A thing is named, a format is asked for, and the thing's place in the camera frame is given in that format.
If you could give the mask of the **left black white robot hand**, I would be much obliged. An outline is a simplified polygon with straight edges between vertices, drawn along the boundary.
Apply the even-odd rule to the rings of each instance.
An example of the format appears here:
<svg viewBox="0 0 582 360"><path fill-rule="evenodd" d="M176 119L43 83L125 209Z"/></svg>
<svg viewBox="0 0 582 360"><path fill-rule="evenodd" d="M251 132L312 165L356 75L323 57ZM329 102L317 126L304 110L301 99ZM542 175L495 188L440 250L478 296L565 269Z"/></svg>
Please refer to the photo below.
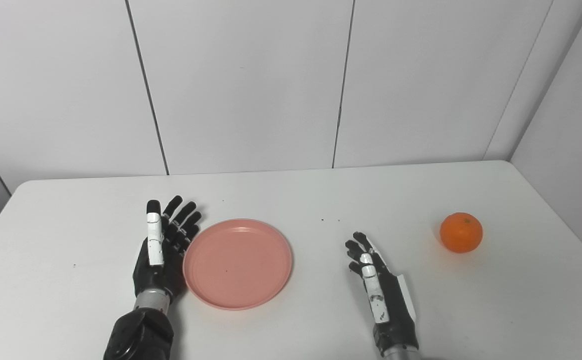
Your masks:
<svg viewBox="0 0 582 360"><path fill-rule="evenodd" d="M195 202L181 206L183 201L177 194L161 214L163 265L150 265L148 239L144 239L133 271L135 296L148 289L159 289L169 294L172 302L183 293L183 260L193 239L199 234L198 221L202 218Z"/></svg>

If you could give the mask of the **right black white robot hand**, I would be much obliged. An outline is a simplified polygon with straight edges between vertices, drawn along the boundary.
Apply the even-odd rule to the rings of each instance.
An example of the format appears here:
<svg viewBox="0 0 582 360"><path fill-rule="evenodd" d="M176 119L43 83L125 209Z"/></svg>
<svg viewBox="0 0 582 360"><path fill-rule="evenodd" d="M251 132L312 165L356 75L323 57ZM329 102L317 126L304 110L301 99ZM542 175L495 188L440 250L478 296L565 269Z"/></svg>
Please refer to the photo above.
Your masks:
<svg viewBox="0 0 582 360"><path fill-rule="evenodd" d="M384 360L420 360L416 314L404 276L390 271L367 235L356 231L352 237L345 243L349 269L362 279L378 352Z"/></svg>

